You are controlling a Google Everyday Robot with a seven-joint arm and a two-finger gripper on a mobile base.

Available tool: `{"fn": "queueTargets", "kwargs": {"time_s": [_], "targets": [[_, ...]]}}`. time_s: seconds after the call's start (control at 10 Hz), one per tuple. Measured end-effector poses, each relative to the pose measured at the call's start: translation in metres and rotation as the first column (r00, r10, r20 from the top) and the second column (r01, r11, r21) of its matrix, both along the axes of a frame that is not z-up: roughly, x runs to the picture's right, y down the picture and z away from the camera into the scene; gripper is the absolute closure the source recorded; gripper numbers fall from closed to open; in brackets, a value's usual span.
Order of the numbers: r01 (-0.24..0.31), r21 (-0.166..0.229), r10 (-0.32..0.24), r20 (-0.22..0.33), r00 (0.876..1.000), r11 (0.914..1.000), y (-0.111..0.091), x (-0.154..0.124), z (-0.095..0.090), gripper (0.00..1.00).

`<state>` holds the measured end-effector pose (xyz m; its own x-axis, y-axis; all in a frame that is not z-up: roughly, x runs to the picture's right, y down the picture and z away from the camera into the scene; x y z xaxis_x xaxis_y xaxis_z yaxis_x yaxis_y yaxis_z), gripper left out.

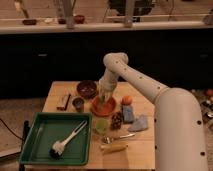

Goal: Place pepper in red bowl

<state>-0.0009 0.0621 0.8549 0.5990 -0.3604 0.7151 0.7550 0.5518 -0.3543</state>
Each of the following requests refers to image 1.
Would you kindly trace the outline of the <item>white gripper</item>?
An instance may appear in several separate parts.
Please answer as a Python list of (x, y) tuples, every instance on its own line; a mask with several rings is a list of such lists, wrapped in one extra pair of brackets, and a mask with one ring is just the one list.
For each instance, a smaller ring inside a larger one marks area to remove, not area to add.
[(106, 78), (102, 77), (99, 80), (99, 94), (107, 98), (113, 94), (113, 91), (115, 90), (116, 86), (116, 82), (111, 82), (110, 80), (107, 80)]

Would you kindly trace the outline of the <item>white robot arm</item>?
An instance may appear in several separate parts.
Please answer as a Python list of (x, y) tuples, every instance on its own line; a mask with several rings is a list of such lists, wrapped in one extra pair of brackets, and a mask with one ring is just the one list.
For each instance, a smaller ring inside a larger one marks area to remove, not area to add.
[(195, 96), (131, 68), (125, 53), (108, 53), (103, 63), (101, 99), (109, 99), (122, 77), (154, 105), (155, 171), (208, 171), (202, 112)]

